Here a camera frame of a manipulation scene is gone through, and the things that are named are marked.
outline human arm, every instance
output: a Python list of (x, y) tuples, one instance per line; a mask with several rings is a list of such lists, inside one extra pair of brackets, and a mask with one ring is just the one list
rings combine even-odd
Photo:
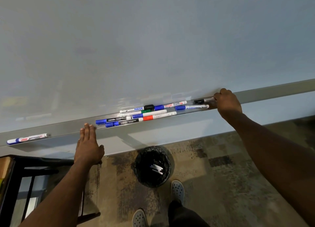
[(315, 153), (250, 120), (230, 90), (221, 89), (215, 99), (219, 113), (237, 131), (259, 171), (315, 226)]
[(69, 172), (19, 227), (73, 227), (77, 225), (79, 207), (89, 170), (104, 156), (104, 147), (96, 141), (95, 127), (86, 123)]

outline shoe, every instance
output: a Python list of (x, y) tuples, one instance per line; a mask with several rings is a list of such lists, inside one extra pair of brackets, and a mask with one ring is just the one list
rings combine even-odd
[(148, 227), (148, 221), (143, 209), (138, 209), (132, 218), (132, 227)]
[(185, 190), (184, 190), (183, 184), (180, 181), (178, 180), (172, 181), (171, 193), (172, 193), (173, 199), (179, 200), (181, 205), (184, 204)]

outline black pants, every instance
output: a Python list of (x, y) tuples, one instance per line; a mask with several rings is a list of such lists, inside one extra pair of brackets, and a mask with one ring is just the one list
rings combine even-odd
[(209, 225), (194, 211), (187, 209), (178, 201), (172, 201), (168, 207), (169, 227), (209, 227)]

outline gray shoe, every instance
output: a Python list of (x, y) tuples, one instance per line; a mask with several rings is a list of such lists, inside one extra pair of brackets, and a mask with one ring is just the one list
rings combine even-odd
[(148, 227), (146, 214), (143, 209), (138, 209), (132, 218), (132, 227)]
[(182, 205), (184, 204), (185, 190), (183, 184), (179, 180), (172, 181), (171, 193), (174, 199), (179, 200)]

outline trash bin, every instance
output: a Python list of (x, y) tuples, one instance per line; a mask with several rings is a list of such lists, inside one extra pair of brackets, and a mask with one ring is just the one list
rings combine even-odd
[(149, 146), (137, 155), (133, 162), (133, 171), (141, 184), (156, 188), (168, 180), (171, 174), (171, 163), (160, 146)]

